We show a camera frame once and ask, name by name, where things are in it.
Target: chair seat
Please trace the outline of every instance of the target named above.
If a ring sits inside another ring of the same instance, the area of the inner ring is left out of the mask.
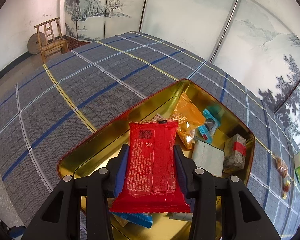
[[[50,43],[42,46],[42,50],[45,53],[49,53],[52,50],[62,48],[65,43],[66,43],[66,40],[64,40],[64,39],[58,39],[58,40],[52,41],[52,42],[50,42]]]

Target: red label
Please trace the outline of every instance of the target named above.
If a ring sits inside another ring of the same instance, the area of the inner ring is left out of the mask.
[[[127,176],[127,186],[131,195],[152,193],[154,130],[134,129],[131,137],[131,159]]]
[[[234,142],[233,150],[240,152],[242,155],[246,155],[246,147],[239,142]]]

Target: white wall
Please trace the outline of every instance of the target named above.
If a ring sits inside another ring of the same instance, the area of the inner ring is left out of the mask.
[[[61,32],[65,35],[64,11],[64,0],[7,0],[0,9],[0,71],[27,52],[35,25],[61,16]]]

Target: red wrapper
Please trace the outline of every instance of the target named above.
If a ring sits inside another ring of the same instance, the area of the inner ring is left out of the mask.
[[[130,149],[122,192],[111,212],[190,212],[177,180],[173,146],[178,122],[130,123]]]

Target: orange wrapper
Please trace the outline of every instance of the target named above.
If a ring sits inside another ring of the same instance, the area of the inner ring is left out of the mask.
[[[170,118],[178,120],[177,133],[186,148],[191,150],[194,130],[204,124],[205,117],[183,92]]]

